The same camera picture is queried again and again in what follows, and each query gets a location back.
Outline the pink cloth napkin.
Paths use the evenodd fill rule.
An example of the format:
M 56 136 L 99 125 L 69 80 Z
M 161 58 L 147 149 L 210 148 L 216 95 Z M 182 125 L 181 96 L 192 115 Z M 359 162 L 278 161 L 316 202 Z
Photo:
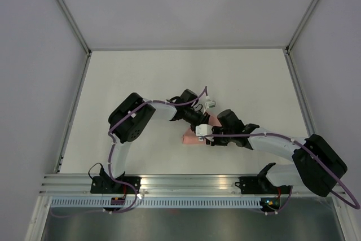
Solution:
M 221 126 L 220 122 L 218 121 L 215 115 L 210 115 L 209 125 Z M 198 137 L 191 130 L 191 128 L 188 128 L 186 132 L 183 134 L 182 143 L 185 145 L 205 145 L 205 141 L 199 141 Z

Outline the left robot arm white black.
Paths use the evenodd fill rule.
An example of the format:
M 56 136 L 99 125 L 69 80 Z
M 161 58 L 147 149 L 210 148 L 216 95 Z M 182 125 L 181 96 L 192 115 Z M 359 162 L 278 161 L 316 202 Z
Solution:
M 126 157 L 131 144 L 139 138 L 152 119 L 183 120 L 190 125 L 192 132 L 197 126 L 208 124 L 210 114 L 196 108 L 203 95 L 207 95 L 207 89 L 200 95 L 186 89 L 180 96 L 168 100 L 150 100 L 138 93 L 131 93 L 108 118 L 108 135 L 112 139 L 108 165 L 101 165 L 99 174 L 90 176 L 90 193 L 137 194 L 140 177 L 129 177 L 125 174 Z

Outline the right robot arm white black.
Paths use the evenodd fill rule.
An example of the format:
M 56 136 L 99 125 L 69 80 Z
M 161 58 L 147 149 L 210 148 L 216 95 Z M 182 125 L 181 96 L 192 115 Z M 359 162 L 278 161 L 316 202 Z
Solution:
M 325 139 L 317 134 L 308 138 L 292 138 L 271 132 L 257 124 L 243 124 L 227 109 L 210 130 L 209 144 L 263 151 L 282 157 L 289 164 L 267 164 L 257 175 L 258 188 L 270 193 L 277 187 L 304 185 L 317 196 L 326 197 L 347 172 L 345 162 Z

